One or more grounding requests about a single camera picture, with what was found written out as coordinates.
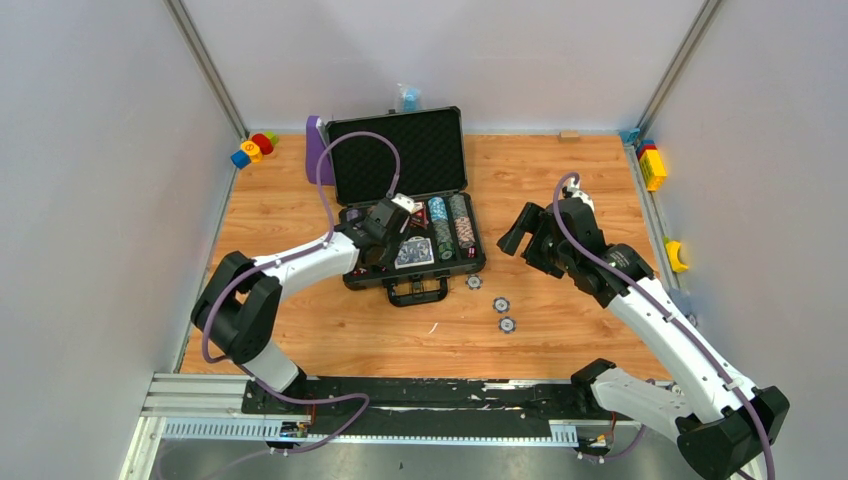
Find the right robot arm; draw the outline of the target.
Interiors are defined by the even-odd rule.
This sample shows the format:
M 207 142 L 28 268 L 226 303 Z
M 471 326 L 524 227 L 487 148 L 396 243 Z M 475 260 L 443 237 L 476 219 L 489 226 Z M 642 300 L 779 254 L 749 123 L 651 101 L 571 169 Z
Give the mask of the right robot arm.
M 583 293 L 623 321 L 652 351 L 679 394 L 636 379 L 598 358 L 575 372 L 571 403 L 584 417 L 621 413 L 677 445 L 703 479 L 728 479 L 763 458 L 790 409 L 776 386 L 759 387 L 733 367 L 673 303 L 653 269 L 631 246 L 605 241 L 593 208 L 577 197 L 542 207 L 528 202 L 499 249 Z

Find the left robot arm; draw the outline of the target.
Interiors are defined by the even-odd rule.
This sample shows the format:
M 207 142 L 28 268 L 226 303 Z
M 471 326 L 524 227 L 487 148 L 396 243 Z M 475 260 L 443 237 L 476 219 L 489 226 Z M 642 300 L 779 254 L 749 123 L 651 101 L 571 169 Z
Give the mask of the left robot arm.
M 191 323 L 201 332 L 202 353 L 224 359 L 268 387 L 268 400 L 283 413 L 306 400 L 305 374 L 273 341 L 279 304 L 327 278 L 366 264 L 390 265 L 409 234 L 415 202 L 397 194 L 380 200 L 361 219 L 336 225 L 312 242 L 264 257 L 227 254 L 196 301 Z

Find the blue playing card deck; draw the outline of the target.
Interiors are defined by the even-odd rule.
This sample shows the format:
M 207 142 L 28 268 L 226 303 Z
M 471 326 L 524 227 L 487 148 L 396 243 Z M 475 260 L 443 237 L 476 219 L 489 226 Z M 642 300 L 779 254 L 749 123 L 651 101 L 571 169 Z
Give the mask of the blue playing card deck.
M 419 243 L 403 242 L 394 261 L 396 269 L 431 265 L 435 262 L 431 239 Z

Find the red triangular card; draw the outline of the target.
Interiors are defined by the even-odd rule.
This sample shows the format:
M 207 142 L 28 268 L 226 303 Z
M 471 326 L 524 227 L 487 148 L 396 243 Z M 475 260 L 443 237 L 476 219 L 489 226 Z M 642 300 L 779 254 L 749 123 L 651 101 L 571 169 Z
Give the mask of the red triangular card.
M 418 228 L 426 229 L 428 227 L 427 208 L 423 202 L 417 202 L 414 205 L 410 222 Z

